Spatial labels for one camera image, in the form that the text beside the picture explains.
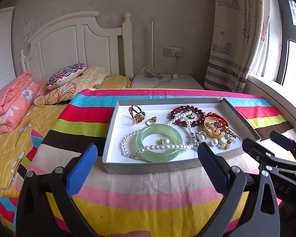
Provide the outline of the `silver rhinestone pearl brooch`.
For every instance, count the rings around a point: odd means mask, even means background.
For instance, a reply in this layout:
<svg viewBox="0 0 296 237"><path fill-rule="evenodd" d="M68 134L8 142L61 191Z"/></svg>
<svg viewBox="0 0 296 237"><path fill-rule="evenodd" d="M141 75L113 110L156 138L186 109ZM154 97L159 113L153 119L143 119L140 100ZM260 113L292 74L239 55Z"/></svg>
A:
<svg viewBox="0 0 296 237"><path fill-rule="evenodd" d="M190 144L193 147L198 147L201 143L203 143L207 140L207 135L204 131L191 132L190 139L191 139Z"/></svg>

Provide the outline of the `small pearl earring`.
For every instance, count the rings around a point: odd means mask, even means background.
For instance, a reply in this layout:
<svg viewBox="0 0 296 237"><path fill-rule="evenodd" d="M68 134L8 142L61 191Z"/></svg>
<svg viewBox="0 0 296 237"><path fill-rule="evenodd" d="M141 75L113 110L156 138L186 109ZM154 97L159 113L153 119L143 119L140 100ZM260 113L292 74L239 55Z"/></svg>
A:
<svg viewBox="0 0 296 237"><path fill-rule="evenodd" d="M160 139L160 142L164 146L170 145L170 140L168 138L162 138L162 139Z"/></svg>

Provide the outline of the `large pearl pendant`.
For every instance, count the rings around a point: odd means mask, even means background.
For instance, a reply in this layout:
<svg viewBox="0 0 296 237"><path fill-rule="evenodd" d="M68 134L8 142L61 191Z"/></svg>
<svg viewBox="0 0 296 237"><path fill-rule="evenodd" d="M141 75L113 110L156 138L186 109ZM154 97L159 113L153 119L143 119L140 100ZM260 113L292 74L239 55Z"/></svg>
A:
<svg viewBox="0 0 296 237"><path fill-rule="evenodd" d="M218 139L214 138L211 140L212 146L217 146L218 145Z"/></svg>

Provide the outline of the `red cord charm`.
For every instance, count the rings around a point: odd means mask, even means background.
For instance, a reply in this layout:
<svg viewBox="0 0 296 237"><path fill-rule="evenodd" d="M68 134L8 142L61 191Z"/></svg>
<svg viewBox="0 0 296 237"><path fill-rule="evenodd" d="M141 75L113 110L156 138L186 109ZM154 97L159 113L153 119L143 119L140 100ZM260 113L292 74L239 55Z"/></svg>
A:
<svg viewBox="0 0 296 237"><path fill-rule="evenodd" d="M216 118L219 120L219 122L221 122L223 125L225 126L229 126L229 123L226 121L226 119L220 115L218 115L217 113L215 112L208 112L205 116L206 118L207 117L213 117L213 118Z"/></svg>

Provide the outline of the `silver jewelry tray box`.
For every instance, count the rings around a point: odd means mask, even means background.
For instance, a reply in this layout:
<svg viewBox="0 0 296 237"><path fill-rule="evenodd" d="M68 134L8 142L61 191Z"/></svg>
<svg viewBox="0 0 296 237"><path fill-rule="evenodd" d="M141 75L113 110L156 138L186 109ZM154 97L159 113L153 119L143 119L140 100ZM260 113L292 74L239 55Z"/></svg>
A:
<svg viewBox="0 0 296 237"><path fill-rule="evenodd" d="M200 166L197 147L234 155L257 131L225 98L117 101L103 165L111 174L144 174Z"/></svg>

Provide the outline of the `yellow floral bed sheet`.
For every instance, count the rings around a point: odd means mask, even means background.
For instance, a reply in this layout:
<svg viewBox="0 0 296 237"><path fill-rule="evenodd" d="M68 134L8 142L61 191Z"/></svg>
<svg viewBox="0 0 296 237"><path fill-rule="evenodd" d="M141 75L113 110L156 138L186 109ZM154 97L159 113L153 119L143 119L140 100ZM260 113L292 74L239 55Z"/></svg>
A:
<svg viewBox="0 0 296 237"><path fill-rule="evenodd" d="M99 89L128 88L130 80L121 75L106 77ZM0 196L17 197L15 178L17 170L32 148L31 131L46 136L70 100L53 105L34 105L10 133L0 134Z"/></svg>

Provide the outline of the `colourful striped blanket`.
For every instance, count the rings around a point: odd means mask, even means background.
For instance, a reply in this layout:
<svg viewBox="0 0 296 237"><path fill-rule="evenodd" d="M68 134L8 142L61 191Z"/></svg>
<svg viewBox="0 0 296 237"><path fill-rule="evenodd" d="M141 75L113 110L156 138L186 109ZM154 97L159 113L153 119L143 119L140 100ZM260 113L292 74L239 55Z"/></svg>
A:
<svg viewBox="0 0 296 237"><path fill-rule="evenodd" d="M13 228L28 171L51 173L93 143L98 158L73 200L101 236L145 230L152 236L194 236L222 199L195 148L180 150L170 162L125 157L136 153L137 132L128 108L137 104L147 118L168 123L178 106L225 118L239 135L228 149L213 148L230 165L258 172L242 151L245 138L269 141L270 132L290 134L292 124L261 96L188 89L84 89L66 105L36 106L20 126L0 135L0 219Z"/></svg>

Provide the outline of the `patterned window curtain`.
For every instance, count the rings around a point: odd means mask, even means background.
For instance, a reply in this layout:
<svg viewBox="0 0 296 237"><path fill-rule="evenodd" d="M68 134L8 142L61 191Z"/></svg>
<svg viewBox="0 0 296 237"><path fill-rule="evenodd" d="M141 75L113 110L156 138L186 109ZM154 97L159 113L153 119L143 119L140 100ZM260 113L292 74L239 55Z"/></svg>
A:
<svg viewBox="0 0 296 237"><path fill-rule="evenodd" d="M268 30L271 0L215 0L204 86L241 93Z"/></svg>

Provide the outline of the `green jade bangle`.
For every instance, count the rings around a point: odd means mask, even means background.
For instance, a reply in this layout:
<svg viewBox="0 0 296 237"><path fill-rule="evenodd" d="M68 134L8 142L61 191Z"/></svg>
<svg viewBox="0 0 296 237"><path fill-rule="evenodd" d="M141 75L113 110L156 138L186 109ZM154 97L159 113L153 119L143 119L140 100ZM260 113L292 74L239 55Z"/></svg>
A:
<svg viewBox="0 0 296 237"><path fill-rule="evenodd" d="M160 139L168 138L170 145L162 145ZM138 159L150 163L169 162L176 158L183 149L180 133L165 124L153 124L142 128L135 137Z"/></svg>

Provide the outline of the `pink floral folded quilt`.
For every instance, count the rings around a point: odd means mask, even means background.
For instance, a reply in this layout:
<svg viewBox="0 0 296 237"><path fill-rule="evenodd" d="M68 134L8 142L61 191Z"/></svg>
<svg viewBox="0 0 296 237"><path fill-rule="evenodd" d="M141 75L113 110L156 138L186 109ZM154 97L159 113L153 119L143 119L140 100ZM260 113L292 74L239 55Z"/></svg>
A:
<svg viewBox="0 0 296 237"><path fill-rule="evenodd" d="M46 92L46 80L35 82L31 71L4 86L0 90L0 134L14 131L35 98Z"/></svg>

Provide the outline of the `embroidered patterned pillow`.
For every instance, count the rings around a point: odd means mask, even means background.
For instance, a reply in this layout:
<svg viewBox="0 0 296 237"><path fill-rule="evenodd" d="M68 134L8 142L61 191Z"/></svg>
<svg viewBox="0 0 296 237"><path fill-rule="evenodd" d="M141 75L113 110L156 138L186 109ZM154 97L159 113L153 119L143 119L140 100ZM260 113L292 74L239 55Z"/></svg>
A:
<svg viewBox="0 0 296 237"><path fill-rule="evenodd" d="M84 63L78 63L65 67L47 80L46 88L48 90L53 90L61 87L80 76L86 68L87 66Z"/></svg>

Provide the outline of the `white nightstand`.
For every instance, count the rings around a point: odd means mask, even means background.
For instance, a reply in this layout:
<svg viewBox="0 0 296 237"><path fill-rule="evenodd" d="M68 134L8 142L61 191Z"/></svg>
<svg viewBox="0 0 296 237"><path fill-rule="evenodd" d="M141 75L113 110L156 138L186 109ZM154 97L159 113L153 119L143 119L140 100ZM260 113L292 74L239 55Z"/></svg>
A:
<svg viewBox="0 0 296 237"><path fill-rule="evenodd" d="M190 75L176 74L175 78L173 78L171 74L154 75L149 73L135 75L130 87L134 89L204 89Z"/></svg>

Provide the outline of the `yellow leaf print pillow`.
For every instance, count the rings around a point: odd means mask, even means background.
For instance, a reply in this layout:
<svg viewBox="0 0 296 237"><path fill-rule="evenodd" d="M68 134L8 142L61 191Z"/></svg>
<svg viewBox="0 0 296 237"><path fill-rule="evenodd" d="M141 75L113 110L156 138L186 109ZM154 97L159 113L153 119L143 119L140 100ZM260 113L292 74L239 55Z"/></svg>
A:
<svg viewBox="0 0 296 237"><path fill-rule="evenodd" d="M73 80L35 98L34 105L53 105L72 100L83 89L98 89L107 76L107 69L100 66L87 66L86 70Z"/></svg>

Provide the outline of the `white wardrobe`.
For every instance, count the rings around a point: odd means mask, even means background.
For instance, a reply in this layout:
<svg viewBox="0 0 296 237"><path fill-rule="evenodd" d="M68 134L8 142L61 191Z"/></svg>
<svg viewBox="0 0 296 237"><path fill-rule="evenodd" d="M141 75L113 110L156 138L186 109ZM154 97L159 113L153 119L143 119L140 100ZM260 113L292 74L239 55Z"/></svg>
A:
<svg viewBox="0 0 296 237"><path fill-rule="evenodd" d="M14 9L15 7L0 9L0 90L16 78L11 50Z"/></svg>

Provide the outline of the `white floor lamp pole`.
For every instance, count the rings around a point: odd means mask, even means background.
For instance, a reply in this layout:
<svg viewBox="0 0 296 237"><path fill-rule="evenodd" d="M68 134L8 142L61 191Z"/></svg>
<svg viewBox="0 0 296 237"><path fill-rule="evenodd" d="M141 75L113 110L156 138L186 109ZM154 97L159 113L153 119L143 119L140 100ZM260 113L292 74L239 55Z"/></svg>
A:
<svg viewBox="0 0 296 237"><path fill-rule="evenodd" d="M151 22L151 75L155 78L155 26Z"/></svg>

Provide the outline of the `white wooden headboard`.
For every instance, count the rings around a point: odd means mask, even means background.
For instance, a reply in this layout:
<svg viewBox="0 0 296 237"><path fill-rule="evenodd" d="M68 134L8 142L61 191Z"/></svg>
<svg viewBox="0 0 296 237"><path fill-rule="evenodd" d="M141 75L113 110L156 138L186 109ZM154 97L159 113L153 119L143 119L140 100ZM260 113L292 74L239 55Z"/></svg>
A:
<svg viewBox="0 0 296 237"><path fill-rule="evenodd" d="M133 78L131 14L126 12L117 28L100 27L97 16L98 11L69 13L39 28L28 41L29 54L21 52L22 70L40 81L66 66L84 63L103 67L109 75Z"/></svg>

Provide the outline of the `window frame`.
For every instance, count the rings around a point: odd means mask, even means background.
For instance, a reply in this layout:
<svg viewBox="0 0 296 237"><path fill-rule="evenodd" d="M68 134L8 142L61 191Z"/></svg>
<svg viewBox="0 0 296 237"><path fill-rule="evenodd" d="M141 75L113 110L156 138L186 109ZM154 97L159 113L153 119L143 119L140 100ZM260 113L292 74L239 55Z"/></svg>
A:
<svg viewBox="0 0 296 237"><path fill-rule="evenodd" d="M290 7L295 0L271 0L265 43L250 70L244 93L264 97L282 114L276 131L296 130L296 25Z"/></svg>

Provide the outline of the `wall power socket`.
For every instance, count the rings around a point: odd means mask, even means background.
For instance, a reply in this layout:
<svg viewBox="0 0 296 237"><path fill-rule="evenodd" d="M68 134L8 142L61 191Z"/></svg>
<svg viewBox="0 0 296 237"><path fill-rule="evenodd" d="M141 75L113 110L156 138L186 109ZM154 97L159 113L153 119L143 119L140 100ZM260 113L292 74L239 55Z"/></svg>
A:
<svg viewBox="0 0 296 237"><path fill-rule="evenodd" d="M183 48L163 47L163 56L164 57L182 58L183 52L184 52Z"/></svg>

